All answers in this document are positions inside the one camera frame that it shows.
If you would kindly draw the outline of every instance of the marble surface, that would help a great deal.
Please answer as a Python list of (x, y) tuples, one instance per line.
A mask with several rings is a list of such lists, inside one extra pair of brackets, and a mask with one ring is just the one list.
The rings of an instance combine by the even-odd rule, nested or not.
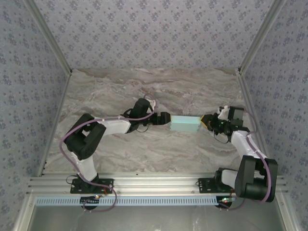
[[(116, 116), (149, 92), (158, 99), (159, 111), (172, 115), (201, 116), (222, 105), (244, 106), (232, 69), (74, 70), (45, 171), (73, 170), (58, 143), (82, 114)], [(247, 116), (244, 124), (251, 128)], [(104, 137), (94, 154), (97, 171), (214, 172), (218, 167), (238, 168), (240, 158), (230, 143), (219, 143), (205, 128), (186, 133), (169, 131), (168, 126)]]

